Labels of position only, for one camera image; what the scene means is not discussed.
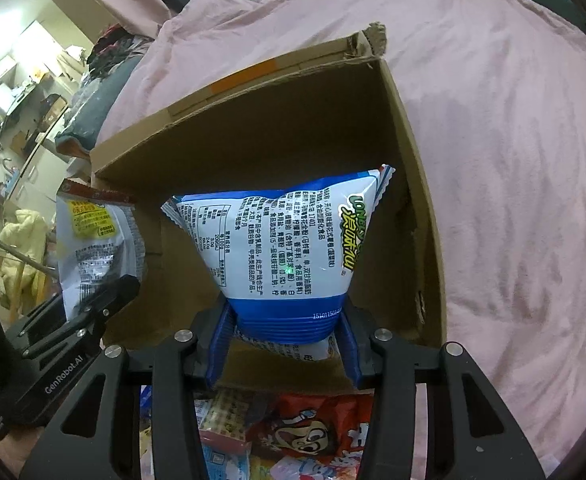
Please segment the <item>red cartoon snack bag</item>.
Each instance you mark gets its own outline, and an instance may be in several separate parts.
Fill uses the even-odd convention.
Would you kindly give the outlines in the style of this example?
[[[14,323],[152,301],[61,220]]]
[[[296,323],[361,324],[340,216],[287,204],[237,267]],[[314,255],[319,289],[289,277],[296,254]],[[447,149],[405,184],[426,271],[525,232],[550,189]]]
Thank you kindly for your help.
[[[251,427],[252,479],[355,479],[373,396],[279,394]]]

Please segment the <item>pile of clothes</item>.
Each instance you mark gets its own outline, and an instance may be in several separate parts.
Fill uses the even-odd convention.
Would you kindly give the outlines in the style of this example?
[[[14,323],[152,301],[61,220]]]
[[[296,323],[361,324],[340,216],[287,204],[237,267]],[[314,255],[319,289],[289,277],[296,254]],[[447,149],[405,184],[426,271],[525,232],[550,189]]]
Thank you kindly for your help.
[[[152,41],[121,25],[109,27],[98,39],[86,60],[80,88],[64,114],[64,128],[54,137],[58,154],[89,158],[111,107]]]

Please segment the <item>yellow plush blanket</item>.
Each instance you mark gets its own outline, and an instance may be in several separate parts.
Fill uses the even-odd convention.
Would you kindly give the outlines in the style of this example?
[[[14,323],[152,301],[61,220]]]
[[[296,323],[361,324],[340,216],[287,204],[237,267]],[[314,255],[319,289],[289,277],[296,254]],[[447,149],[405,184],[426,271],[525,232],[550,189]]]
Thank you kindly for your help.
[[[46,250],[48,224],[43,215],[31,209],[18,209],[14,220],[7,222],[0,231],[0,241],[18,252],[21,256],[42,263]],[[0,304],[9,309],[14,288],[19,287],[19,295],[32,289],[37,270],[24,264],[22,278],[18,278],[22,261],[8,254],[0,265]]]

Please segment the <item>brown cardboard box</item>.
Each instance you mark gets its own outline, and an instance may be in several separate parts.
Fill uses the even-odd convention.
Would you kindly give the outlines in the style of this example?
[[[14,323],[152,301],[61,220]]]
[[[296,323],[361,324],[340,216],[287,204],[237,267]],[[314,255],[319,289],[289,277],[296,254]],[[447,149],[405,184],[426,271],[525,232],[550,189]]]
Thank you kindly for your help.
[[[444,274],[386,30],[257,63],[98,144],[101,188],[136,197],[142,298],[193,322],[203,387],[370,384],[376,330],[436,348]]]

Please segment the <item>white kitchen cabinet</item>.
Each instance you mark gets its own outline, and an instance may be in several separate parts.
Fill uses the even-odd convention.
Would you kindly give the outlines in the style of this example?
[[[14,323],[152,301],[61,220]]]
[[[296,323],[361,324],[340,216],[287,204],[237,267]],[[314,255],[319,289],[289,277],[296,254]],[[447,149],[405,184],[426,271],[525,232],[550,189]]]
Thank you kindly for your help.
[[[36,148],[8,194],[9,207],[37,211],[51,224],[67,166],[67,162],[46,148]]]

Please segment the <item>silver blue snack bag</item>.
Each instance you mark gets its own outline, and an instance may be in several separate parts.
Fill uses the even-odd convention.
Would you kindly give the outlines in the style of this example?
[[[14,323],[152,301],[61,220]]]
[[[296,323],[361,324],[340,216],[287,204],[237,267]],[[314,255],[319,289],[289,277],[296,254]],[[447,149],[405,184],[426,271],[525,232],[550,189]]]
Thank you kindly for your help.
[[[212,393],[198,394],[195,399],[206,398]],[[152,387],[145,385],[140,388],[140,471],[142,479],[154,479],[151,436],[151,404]],[[250,465],[247,451],[241,455],[218,452],[202,443],[205,466],[210,479],[249,479]]]

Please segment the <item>pink bed duvet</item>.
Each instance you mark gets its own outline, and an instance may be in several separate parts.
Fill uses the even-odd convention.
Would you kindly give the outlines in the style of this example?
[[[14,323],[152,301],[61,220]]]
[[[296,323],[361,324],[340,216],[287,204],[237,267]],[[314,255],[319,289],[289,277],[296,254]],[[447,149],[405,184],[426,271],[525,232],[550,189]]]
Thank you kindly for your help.
[[[155,41],[108,140],[244,67],[384,24],[427,174],[447,330],[544,466],[586,429],[586,35],[532,0],[97,0]]]

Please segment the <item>blue white chip bag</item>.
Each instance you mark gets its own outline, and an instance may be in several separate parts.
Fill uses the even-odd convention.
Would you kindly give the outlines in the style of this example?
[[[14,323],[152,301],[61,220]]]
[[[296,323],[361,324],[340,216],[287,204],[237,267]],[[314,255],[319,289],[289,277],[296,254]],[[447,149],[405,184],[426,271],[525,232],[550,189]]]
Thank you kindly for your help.
[[[382,165],[288,190],[174,195],[161,210],[190,236],[242,336],[307,346],[333,333],[394,174]]]

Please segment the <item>silver yellow-label snack bag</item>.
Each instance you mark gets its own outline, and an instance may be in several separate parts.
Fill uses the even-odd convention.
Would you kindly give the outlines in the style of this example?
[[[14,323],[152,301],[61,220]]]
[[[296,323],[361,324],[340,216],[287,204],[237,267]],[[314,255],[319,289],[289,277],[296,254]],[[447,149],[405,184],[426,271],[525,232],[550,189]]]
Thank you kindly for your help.
[[[66,317],[102,285],[144,277],[146,248],[134,217],[134,200],[63,180],[56,198],[58,277]]]

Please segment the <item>yellow orange chip bag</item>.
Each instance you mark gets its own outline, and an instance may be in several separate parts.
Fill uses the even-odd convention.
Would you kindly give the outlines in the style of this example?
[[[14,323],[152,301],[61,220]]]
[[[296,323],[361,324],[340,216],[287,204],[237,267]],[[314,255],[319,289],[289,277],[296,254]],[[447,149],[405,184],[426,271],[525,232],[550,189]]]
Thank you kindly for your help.
[[[241,455],[250,451],[250,429],[267,412],[269,396],[220,388],[206,398],[195,399],[195,417],[203,444],[218,452]]]

